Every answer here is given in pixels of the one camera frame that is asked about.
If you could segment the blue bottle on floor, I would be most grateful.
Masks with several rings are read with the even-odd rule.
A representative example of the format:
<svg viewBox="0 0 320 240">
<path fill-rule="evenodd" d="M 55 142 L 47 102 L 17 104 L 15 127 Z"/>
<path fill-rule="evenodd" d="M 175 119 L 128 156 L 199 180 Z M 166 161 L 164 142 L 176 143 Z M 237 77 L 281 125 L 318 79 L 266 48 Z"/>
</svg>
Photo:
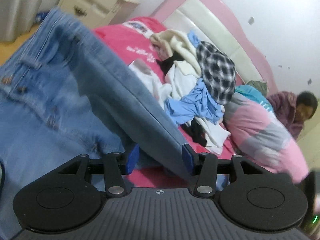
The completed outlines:
<svg viewBox="0 0 320 240">
<path fill-rule="evenodd" d="M 47 17 L 49 11 L 38 12 L 34 18 L 34 24 L 39 24 Z"/>
</svg>

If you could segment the grey curtain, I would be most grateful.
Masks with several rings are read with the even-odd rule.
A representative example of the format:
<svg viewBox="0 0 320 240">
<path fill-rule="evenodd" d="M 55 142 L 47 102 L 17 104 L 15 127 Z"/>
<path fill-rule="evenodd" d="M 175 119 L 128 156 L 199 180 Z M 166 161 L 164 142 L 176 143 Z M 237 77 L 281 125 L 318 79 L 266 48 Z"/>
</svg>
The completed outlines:
<svg viewBox="0 0 320 240">
<path fill-rule="evenodd" d="M 1 42 L 13 42 L 28 32 L 42 0 L 1 0 Z"/>
</svg>

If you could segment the cream knit sweater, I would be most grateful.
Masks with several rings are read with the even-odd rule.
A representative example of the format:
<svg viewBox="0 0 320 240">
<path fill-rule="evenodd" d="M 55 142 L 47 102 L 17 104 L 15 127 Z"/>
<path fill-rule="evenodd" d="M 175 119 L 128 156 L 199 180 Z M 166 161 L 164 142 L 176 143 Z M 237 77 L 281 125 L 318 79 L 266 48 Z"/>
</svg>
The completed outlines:
<svg viewBox="0 0 320 240">
<path fill-rule="evenodd" d="M 186 33 L 167 29 L 152 34 L 150 42 L 158 47 L 158 56 L 161 60 L 166 60 L 172 57 L 174 52 L 177 52 L 188 63 L 188 65 L 181 67 L 181 72 L 184 75 L 190 74 L 196 78 L 201 77 L 202 70 L 197 60 L 196 48 L 191 44 Z"/>
</svg>

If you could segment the light blue shirt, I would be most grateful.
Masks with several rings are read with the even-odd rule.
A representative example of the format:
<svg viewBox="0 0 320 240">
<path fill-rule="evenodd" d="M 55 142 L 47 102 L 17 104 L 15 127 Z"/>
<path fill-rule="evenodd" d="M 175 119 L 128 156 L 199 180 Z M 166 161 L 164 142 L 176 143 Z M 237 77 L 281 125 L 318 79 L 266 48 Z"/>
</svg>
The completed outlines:
<svg viewBox="0 0 320 240">
<path fill-rule="evenodd" d="M 210 96 L 202 77 L 180 100 L 165 99 L 164 110 L 176 125 L 189 122 L 194 117 L 218 124 L 223 117 L 223 107 Z"/>
</svg>

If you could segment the teal printed cloth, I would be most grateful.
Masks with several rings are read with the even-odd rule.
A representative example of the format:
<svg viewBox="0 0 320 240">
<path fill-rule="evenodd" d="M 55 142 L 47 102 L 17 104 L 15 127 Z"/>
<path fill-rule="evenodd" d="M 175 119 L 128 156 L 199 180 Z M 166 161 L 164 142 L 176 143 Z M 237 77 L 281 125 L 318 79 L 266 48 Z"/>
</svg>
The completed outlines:
<svg viewBox="0 0 320 240">
<path fill-rule="evenodd" d="M 245 96 L 249 100 L 252 100 L 252 101 L 260 104 L 268 112 L 274 113 L 274 109 L 273 109 L 272 105 L 270 104 L 270 102 L 256 88 L 254 88 L 250 85 L 240 85 L 240 86 L 236 86 L 235 91 L 237 93 L 240 93 L 241 95 Z"/>
</svg>

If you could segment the person in purple jacket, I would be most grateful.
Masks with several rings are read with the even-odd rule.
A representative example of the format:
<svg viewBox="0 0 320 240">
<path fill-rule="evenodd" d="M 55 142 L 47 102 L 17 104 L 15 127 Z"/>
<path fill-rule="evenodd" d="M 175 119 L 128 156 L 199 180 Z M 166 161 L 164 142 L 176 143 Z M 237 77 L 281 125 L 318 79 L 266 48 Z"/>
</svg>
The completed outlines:
<svg viewBox="0 0 320 240">
<path fill-rule="evenodd" d="M 295 140 L 304 128 L 304 123 L 313 117 L 318 107 L 318 99 L 308 91 L 303 91 L 298 95 L 293 92 L 281 91 L 269 95 L 267 100 L 277 119 Z"/>
</svg>

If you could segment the pink grey floral duvet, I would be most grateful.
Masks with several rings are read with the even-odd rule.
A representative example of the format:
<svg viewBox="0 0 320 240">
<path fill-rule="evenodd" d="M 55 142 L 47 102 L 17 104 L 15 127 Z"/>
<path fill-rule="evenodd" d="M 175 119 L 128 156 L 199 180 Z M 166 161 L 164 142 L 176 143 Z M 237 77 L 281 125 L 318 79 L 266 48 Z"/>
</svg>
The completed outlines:
<svg viewBox="0 0 320 240">
<path fill-rule="evenodd" d="M 225 105 L 223 122 L 236 147 L 248 159 L 273 173 L 301 182 L 309 168 L 295 139 L 263 104 L 234 93 Z"/>
</svg>

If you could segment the pink cream bed headboard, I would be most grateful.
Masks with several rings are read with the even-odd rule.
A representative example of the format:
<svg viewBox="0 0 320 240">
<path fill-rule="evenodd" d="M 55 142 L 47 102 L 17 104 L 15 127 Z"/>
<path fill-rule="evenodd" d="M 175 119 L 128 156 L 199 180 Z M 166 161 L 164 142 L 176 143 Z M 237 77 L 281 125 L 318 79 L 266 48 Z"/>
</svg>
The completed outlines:
<svg viewBox="0 0 320 240">
<path fill-rule="evenodd" d="M 237 83 L 265 81 L 268 93 L 278 91 L 271 66 L 247 38 L 238 19 L 221 0 L 164 0 L 152 13 L 168 29 L 196 36 L 217 46 L 234 63 Z"/>
</svg>

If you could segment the blue denim jeans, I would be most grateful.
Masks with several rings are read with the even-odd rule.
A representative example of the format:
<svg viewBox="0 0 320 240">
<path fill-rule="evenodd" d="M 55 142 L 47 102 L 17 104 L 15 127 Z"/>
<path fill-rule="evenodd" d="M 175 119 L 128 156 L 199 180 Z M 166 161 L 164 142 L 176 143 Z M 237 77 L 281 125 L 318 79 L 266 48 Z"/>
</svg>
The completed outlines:
<svg viewBox="0 0 320 240">
<path fill-rule="evenodd" d="M 1 66 L 1 239 L 21 229 L 21 188 L 80 154 L 100 158 L 133 142 L 139 168 L 161 165 L 193 182 L 185 137 L 135 73 L 91 30 L 53 9 Z"/>
</svg>

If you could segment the black white plaid shirt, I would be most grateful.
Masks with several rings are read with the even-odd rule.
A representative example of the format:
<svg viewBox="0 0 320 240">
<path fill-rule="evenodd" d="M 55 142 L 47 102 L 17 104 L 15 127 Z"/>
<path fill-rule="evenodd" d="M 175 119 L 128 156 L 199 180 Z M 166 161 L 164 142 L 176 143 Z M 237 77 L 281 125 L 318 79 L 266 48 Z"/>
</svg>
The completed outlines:
<svg viewBox="0 0 320 240">
<path fill-rule="evenodd" d="M 199 43 L 196 56 L 209 94 L 220 105 L 229 103 L 236 87 L 234 62 L 215 45 L 205 41 Z"/>
</svg>

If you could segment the cream bedside nightstand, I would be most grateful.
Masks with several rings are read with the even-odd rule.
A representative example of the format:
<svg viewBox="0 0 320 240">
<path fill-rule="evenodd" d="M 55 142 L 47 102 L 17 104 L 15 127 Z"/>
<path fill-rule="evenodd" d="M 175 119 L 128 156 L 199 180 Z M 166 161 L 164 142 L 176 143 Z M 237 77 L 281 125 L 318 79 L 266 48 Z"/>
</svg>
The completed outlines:
<svg viewBox="0 0 320 240">
<path fill-rule="evenodd" d="M 91 29 L 123 23 L 138 5 L 138 0 L 60 0 L 58 4 Z"/>
</svg>

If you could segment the black garment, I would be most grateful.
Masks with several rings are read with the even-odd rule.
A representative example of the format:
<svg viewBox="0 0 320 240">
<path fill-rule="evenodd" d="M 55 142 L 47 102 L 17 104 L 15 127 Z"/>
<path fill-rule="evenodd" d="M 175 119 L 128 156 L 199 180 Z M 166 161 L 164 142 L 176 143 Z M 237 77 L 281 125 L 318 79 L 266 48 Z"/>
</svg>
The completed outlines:
<svg viewBox="0 0 320 240">
<path fill-rule="evenodd" d="M 152 94 L 164 109 L 165 99 L 180 100 L 195 87 L 200 75 L 194 67 L 174 52 L 172 57 L 164 61 L 156 60 L 164 74 L 165 83 L 152 85 Z"/>
</svg>

